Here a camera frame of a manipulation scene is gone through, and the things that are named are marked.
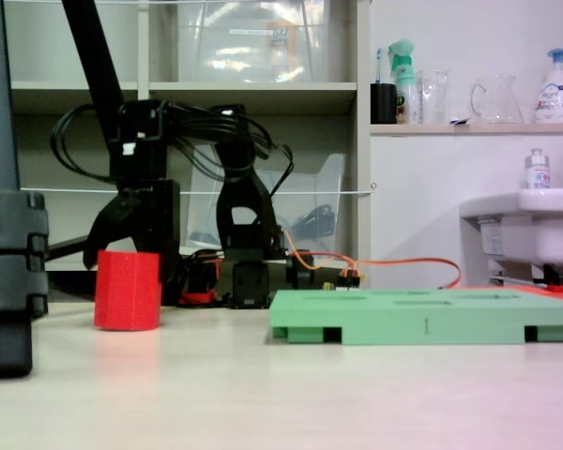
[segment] white sink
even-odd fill
[[[484,253],[496,260],[563,264],[563,189],[529,189],[464,202]]]

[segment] black cup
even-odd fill
[[[372,124],[396,123],[396,86],[372,84]]]

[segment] soap bottle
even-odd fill
[[[396,77],[396,121],[399,124],[421,123],[421,101],[411,59],[413,50],[415,45],[408,39],[394,42],[389,47],[393,56],[392,74]]]
[[[563,49],[548,52],[554,68],[542,85],[536,106],[537,124],[563,124]]]
[[[525,185],[528,189],[551,187],[550,161],[541,148],[533,148],[532,155],[525,158]]]

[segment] white pump bottle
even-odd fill
[[[537,124],[563,124],[563,49],[548,52],[555,65],[540,90],[536,107]]]

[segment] toothbrush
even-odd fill
[[[375,84],[382,82],[382,49],[377,49],[377,73],[375,74]]]

